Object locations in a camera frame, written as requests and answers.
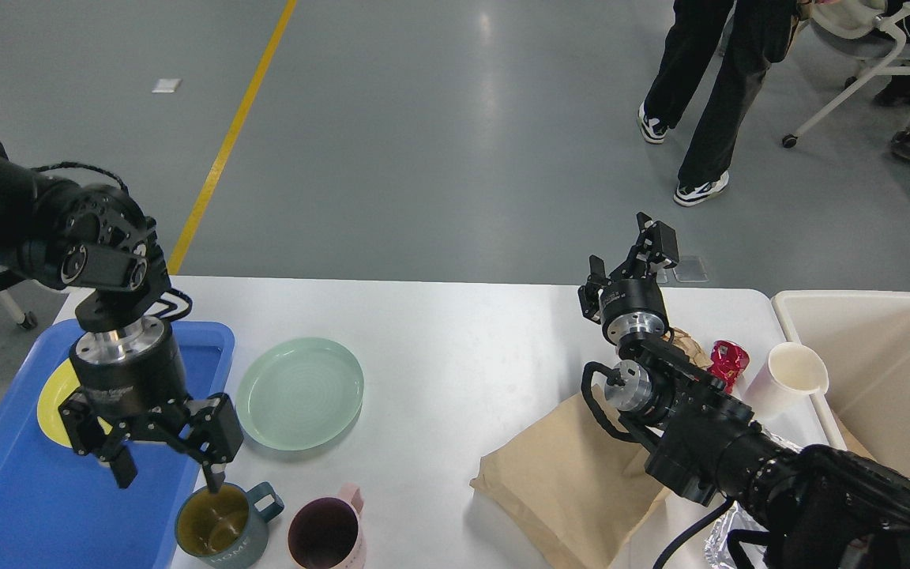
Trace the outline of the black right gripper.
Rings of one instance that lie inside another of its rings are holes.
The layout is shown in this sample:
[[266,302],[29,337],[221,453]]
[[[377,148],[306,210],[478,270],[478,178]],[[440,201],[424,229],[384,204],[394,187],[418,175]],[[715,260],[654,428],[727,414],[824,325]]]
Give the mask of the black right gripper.
[[636,213],[638,237],[621,264],[621,277],[609,277],[604,260],[588,257],[588,276],[578,288],[582,316],[600,322],[611,345],[627,345],[632,336],[661,337],[669,325],[658,273],[679,264],[675,229],[647,213]]

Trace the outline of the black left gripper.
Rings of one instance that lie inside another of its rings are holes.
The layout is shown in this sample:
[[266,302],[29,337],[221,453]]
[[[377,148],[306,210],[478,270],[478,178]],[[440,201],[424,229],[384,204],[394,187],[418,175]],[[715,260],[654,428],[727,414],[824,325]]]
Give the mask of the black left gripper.
[[227,393],[191,399],[169,322],[142,318],[113,333],[85,333],[70,360],[85,395],[69,395],[58,413],[76,454],[94,456],[118,488],[129,488],[138,471],[124,424],[135,439],[158,439],[198,462],[210,494],[223,489],[243,444],[241,422]]

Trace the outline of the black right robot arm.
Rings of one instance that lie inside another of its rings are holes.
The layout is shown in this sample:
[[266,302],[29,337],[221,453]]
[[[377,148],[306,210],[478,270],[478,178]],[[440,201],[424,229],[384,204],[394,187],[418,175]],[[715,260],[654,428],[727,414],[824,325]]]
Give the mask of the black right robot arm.
[[727,533],[739,568],[751,567],[747,545],[765,549],[769,568],[910,568],[910,478],[852,451],[773,442],[748,404],[673,345],[656,275],[678,264],[678,238],[646,213],[637,223],[625,262],[607,273],[591,256],[578,289],[582,314],[602,327],[620,360],[589,361],[581,395],[604,432],[648,451],[644,469],[664,487],[704,507],[725,497],[655,567],[739,504],[759,524]]

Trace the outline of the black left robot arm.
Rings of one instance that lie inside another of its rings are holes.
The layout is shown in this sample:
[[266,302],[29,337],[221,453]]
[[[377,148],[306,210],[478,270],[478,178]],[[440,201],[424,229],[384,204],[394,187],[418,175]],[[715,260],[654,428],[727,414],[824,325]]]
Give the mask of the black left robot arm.
[[172,285],[155,220],[119,178],[82,185],[55,170],[15,164],[0,143],[0,266],[89,291],[69,355],[78,386],[58,404],[72,450],[97,457],[126,488],[137,475],[126,444],[166,444],[198,462],[217,493],[243,444],[241,424],[228,394],[188,392],[172,325],[192,301]]

